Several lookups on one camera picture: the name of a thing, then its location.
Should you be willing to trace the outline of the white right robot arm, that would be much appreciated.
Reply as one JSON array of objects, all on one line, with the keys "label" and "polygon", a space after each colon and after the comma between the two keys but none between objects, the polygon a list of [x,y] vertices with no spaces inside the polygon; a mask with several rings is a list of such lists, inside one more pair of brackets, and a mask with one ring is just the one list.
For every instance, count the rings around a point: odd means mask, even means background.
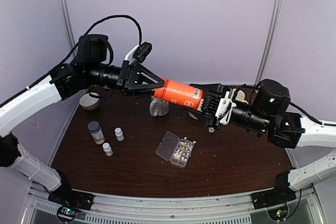
[{"label": "white right robot arm", "polygon": [[238,91],[216,84],[197,84],[204,91],[194,115],[207,127],[218,130],[233,124],[281,148],[324,146],[335,148],[335,122],[318,120],[291,102],[289,89],[275,80],[264,79],[251,86],[249,103],[236,99]]}]

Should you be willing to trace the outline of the clear plastic pill organizer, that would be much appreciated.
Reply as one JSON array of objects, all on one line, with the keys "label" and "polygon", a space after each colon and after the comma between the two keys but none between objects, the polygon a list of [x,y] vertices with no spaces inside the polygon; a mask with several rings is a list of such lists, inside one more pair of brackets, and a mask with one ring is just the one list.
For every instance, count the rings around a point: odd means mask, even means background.
[{"label": "clear plastic pill organizer", "polygon": [[187,137],[180,138],[167,131],[162,138],[156,155],[180,168],[184,168],[192,156],[196,141],[190,141]]}]

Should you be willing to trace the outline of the small white pill bottle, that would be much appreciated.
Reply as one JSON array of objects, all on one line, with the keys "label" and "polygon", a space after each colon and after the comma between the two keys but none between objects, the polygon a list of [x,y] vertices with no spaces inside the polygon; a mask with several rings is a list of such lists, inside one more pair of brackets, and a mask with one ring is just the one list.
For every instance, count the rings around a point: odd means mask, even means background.
[{"label": "small white pill bottle", "polygon": [[112,156],[113,155],[113,150],[112,150],[109,143],[107,143],[107,142],[103,143],[102,147],[103,147],[104,153],[107,156]]}]

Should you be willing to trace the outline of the grey-capped orange label bottle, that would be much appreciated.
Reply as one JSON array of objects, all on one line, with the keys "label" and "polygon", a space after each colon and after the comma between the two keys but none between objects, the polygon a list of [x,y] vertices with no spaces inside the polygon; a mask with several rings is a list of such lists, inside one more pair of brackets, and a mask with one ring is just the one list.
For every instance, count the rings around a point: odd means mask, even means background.
[{"label": "grey-capped orange label bottle", "polygon": [[88,130],[97,145],[102,145],[105,143],[105,137],[100,127],[99,122],[92,121],[88,124]]}]

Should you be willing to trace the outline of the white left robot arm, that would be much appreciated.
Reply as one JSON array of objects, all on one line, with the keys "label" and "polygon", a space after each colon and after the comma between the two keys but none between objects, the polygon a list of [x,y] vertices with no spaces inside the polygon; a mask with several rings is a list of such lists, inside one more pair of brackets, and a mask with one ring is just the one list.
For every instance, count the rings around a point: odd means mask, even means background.
[{"label": "white left robot arm", "polygon": [[151,96],[164,86],[163,79],[142,65],[152,50],[149,42],[135,45],[120,67],[112,65],[114,54],[106,35],[83,35],[75,49],[77,55],[70,63],[55,66],[36,84],[1,104],[1,167],[15,169],[43,185],[64,205],[71,205],[76,199],[66,176],[31,156],[19,144],[13,129],[44,108],[91,86],[119,90],[124,96],[135,98]]}]

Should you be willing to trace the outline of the orange pill bottle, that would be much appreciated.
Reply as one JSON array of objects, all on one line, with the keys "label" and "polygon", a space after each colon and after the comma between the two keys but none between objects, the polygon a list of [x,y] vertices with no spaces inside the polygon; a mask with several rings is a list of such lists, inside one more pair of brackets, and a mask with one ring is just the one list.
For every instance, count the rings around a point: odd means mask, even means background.
[{"label": "orange pill bottle", "polygon": [[203,98],[201,89],[166,78],[163,80],[164,86],[154,91],[155,98],[197,110]]}]

